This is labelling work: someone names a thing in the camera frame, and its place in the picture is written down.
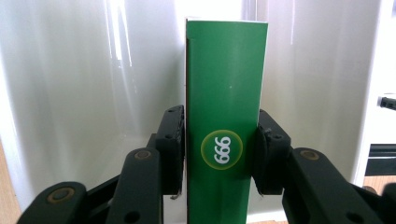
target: green box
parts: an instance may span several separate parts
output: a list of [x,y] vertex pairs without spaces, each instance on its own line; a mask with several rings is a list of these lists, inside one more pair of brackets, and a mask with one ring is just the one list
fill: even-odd
[[187,21],[190,224],[246,223],[267,28]]

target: white container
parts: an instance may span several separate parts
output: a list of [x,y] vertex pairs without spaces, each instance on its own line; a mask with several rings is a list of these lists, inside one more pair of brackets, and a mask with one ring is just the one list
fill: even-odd
[[[163,111],[184,103],[187,16],[268,21],[262,108],[294,147],[322,151],[360,185],[378,19],[390,21],[392,4],[3,1],[0,134],[21,209],[55,183],[90,189],[118,174]],[[164,209],[165,223],[185,223],[184,197],[166,198]],[[247,221],[284,218],[280,197],[261,197],[252,184]]]

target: yellow circle outline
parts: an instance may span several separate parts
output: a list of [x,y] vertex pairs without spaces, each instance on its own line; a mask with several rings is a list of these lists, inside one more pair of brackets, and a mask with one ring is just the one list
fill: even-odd
[[[238,153],[238,156],[237,156],[236,160],[233,161],[232,163],[230,163],[229,165],[223,166],[223,167],[218,167],[218,166],[212,164],[211,162],[209,162],[207,157],[206,157],[206,155],[205,155],[205,153],[204,153],[205,152],[206,142],[209,140],[209,138],[211,138],[213,135],[216,135],[218,133],[229,133],[234,138],[236,138],[236,140],[238,141],[239,146],[240,146],[240,150],[239,150],[239,153]],[[231,167],[233,167],[234,165],[236,165],[236,163],[239,161],[239,159],[241,159],[243,151],[244,151],[244,145],[242,144],[241,138],[239,137],[239,135],[237,133],[232,132],[230,130],[217,130],[217,131],[214,131],[213,133],[208,134],[204,138],[204,141],[202,141],[202,144],[201,144],[201,156],[202,156],[202,158],[204,159],[204,161],[206,162],[207,165],[209,165],[210,167],[212,167],[213,169],[216,169],[216,170],[227,170],[227,169],[230,169]]]

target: circular logo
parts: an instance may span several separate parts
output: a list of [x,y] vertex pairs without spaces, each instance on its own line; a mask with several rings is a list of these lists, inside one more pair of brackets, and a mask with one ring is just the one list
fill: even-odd
[[233,167],[241,158],[243,150],[241,138],[229,130],[214,131],[201,144],[204,161],[217,170]]

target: black object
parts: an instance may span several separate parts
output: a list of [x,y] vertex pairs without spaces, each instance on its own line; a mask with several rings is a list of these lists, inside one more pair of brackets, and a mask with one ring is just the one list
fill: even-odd
[[396,110],[396,99],[391,99],[388,97],[383,97],[381,99],[381,107],[385,107],[387,109]]
[[365,175],[396,175],[396,145],[372,144]]
[[[163,223],[163,195],[181,191],[183,127],[183,106],[167,110],[148,145],[128,154],[120,176],[88,192],[76,182],[45,189],[18,223]],[[292,149],[289,136],[263,110],[253,158],[258,192],[283,192],[290,224],[396,223],[396,184],[380,197],[347,183],[322,153]]]

